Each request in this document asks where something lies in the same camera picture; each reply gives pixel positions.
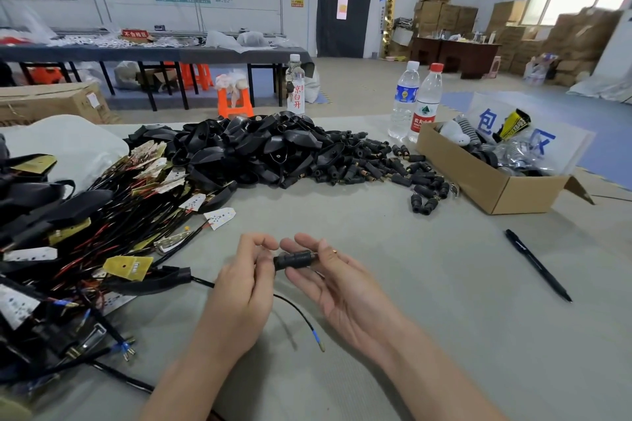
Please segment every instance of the door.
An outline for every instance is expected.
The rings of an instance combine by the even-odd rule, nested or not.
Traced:
[[[316,47],[319,57],[364,57],[371,0],[318,0]]]

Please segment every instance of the orange stool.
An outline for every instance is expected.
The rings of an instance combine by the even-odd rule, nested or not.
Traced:
[[[193,77],[195,77],[195,82],[201,86],[202,90],[208,90],[210,87],[214,87],[209,66],[198,63],[195,64],[195,67],[197,67],[197,74],[195,74],[193,64],[186,65],[185,63],[180,63],[180,71],[182,71],[182,80],[185,82],[185,89],[195,87]]]
[[[38,66],[30,67],[28,70],[33,77],[33,82],[38,85],[58,84],[64,79],[59,68]]]
[[[217,111],[224,118],[229,118],[229,115],[246,115],[255,116],[252,111],[252,105],[250,104],[250,90],[240,90],[241,97],[237,100],[235,107],[228,106],[228,98],[226,98],[226,89],[219,89],[217,91]]]

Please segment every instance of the red sign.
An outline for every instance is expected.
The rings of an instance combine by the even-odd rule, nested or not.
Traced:
[[[149,37],[149,33],[146,30],[139,29],[123,29],[121,30],[121,35],[131,39],[146,39]]]

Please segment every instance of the pile of black plugs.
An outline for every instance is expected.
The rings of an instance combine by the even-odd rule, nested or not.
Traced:
[[[394,145],[392,150],[394,155],[401,156],[411,164],[405,168],[399,158],[390,158],[389,166],[392,171],[387,176],[394,184],[414,186],[415,193],[410,197],[413,213],[430,215],[438,207],[439,201],[447,198],[451,190],[450,184],[444,177],[437,175],[432,166],[426,162],[424,155],[411,155],[405,145],[400,147]]]

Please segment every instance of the human hand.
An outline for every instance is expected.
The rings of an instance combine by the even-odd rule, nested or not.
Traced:
[[[268,234],[241,235],[237,254],[217,276],[204,323],[216,354],[236,363],[255,345],[273,307],[274,264],[279,243]]]
[[[294,240],[284,238],[280,248],[318,252],[319,260],[311,268],[286,269],[289,281],[318,304],[329,324],[351,346],[377,365],[390,362],[395,338],[407,319],[368,270],[354,258],[334,252],[324,239],[306,234],[296,234]]]

